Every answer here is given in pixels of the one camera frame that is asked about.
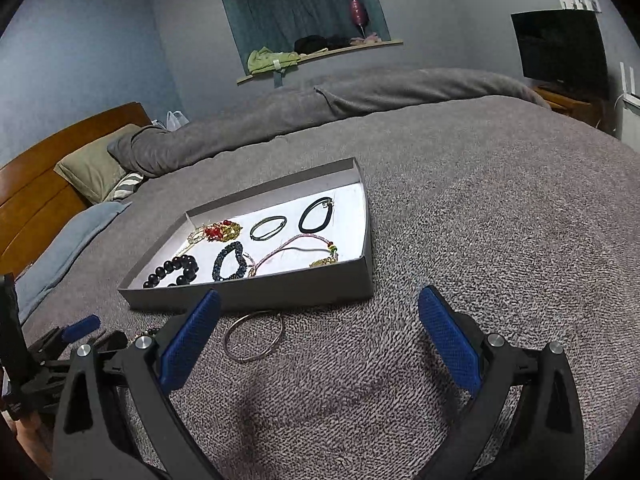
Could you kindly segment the person's left hand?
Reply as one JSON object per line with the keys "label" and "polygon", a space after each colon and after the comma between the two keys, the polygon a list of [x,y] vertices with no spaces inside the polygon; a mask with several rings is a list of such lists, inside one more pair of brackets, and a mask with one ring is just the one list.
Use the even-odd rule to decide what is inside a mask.
{"label": "person's left hand", "polygon": [[39,414],[31,412],[19,420],[14,420],[7,411],[3,411],[2,416],[13,437],[35,465],[50,479],[52,474],[51,438]]}

